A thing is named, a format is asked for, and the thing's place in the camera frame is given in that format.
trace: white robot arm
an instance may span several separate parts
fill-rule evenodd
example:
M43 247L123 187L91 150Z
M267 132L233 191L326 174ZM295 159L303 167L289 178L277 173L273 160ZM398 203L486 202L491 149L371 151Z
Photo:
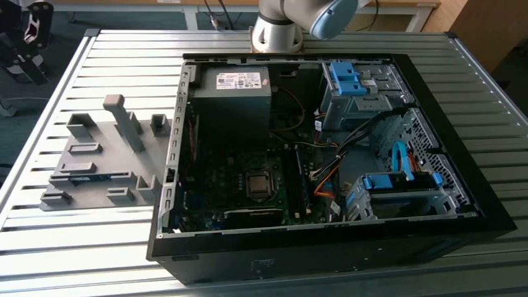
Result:
M347 27L359 0L261 0L253 46L262 53L295 53L302 49L302 30L322 40Z

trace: aluminum table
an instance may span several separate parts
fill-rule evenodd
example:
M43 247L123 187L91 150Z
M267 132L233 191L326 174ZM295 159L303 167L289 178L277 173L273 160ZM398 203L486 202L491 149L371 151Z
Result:
M138 119L173 117L183 53L247 52L247 32L87 33L0 191L0 293L114 296L523 295L528 290L528 120L457 38L445 34L306 36L310 53L406 53L493 183L519 230L433 263L355 273L185 287L146 260L153 207L43 212L38 205L70 136L87 112L111 120L103 97L122 93Z

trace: blue plastic latch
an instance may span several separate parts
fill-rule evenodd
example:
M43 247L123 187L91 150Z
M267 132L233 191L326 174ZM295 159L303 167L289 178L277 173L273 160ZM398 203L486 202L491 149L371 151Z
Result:
M347 199L347 207L349 207L349 205L353 203L354 198L357 198L357 194L355 194L355 193L353 193L351 196L349 196L349 199Z
M371 175L370 176L373 184L374 184L374 189L393 189L394 184L391 182L391 178L389 177L387 174L385 175Z
M365 184L366 190L373 189L373 183L371 183L371 179L369 177L363 178L363 184Z
M441 175L441 173L434 172L434 173L433 173L433 179L435 180L437 185L438 185L439 187L442 187L443 184L445 184L445 179L443 179L443 176Z
M366 95L367 89L362 86L359 72L354 70L351 62L331 62L333 77L338 84L341 95Z

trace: wire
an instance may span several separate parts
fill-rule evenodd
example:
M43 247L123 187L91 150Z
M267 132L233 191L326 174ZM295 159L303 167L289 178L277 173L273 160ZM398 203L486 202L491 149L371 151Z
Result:
M327 174L326 178L323 179L322 183L319 184L319 186L315 188L314 194L318 195L319 194L319 190L323 188L325 183L327 182L327 180L331 178L333 174L337 172L339 165L342 165L342 163L339 162L338 165L334 167L334 169L330 171L330 173Z
M243 12L239 13L238 18L237 18L235 21L233 22L233 25L234 25L234 26L238 24L239 19L241 19L241 17L242 17L242 14L243 14Z
M363 31L363 30L366 30L366 29L370 29L370 31L371 31L373 26L374 26L374 24L377 23L378 15L379 15L379 14L381 14L381 1L377 0L377 13L374 14L373 23L371 23L369 26L363 27L362 29L358 29L357 32Z
M319 176L322 176L322 174L325 174L325 172L333 168L334 164L343 159L343 157L347 154L347 150L345 150L345 149L349 146L354 145L357 142L359 142L362 139L365 139L370 135L371 129L373 129L374 125L377 124L377 122L382 121L383 119L386 119L390 116L395 116L398 114L405 114L405 113L407 113L407 111L409 111L409 107L399 107L391 111L385 111L385 112L379 113L369 121L366 121L350 133L346 140L343 141L343 143L339 145L339 147L337 149L335 158L325 167L322 167L319 170L317 170L313 173L313 178L318 178Z
M274 132L274 131L273 131L271 133L273 133L273 135L274 135L275 137L278 137L282 141L285 141L285 142L291 142L293 144L303 144L303 145L309 145L309 146L311 146L311 147L329 147L327 145L318 145L318 144L311 144L310 142L291 140L291 139L286 138L285 136L279 135L279 134L278 134L277 132Z
M230 17L230 14L229 14L229 10L226 9L225 0L218 0L218 2L221 3L222 9L225 10L226 17L229 18L230 29L235 30L235 26L233 25L233 21L231 21L231 17Z
M329 194L329 193L315 193L315 195L337 199L337 197L333 194Z
M301 111L302 111L302 116L301 116L299 123L298 123L295 126L291 126L291 127L289 127L289 128L274 129L273 132L285 132L285 131L294 130L297 127L299 127L299 126L303 124L303 122L305 122L305 117L306 117L306 115L307 115L306 112L305 112L303 103L301 102L299 98L294 95L294 93L293 93L291 91L289 91L286 88L279 88L279 90L287 92L289 95L290 95L290 97L294 98L295 101L298 102L299 107L301 107Z
M209 16L217 16L217 17L222 17L226 13L223 13L223 14L217 14L213 10L211 10L211 7L210 7L210 4L207 3L207 0L205 0L205 3L206 3L206 6L207 6L207 10L210 11L210 14L207 14Z
M413 163L413 170L414 170L414 171L421 171L419 162L417 162L415 156L414 156L411 153L409 153L409 154L407 154L407 158L411 160L411 163Z
M319 145L329 145L329 144L326 144L326 143L323 143L323 142L319 142L319 131L317 131L315 132L315 136L314 136L314 143L315 144L319 144ZM330 146L333 146L333 147L339 147L339 144L338 143L335 143L335 142L331 142L330 143Z

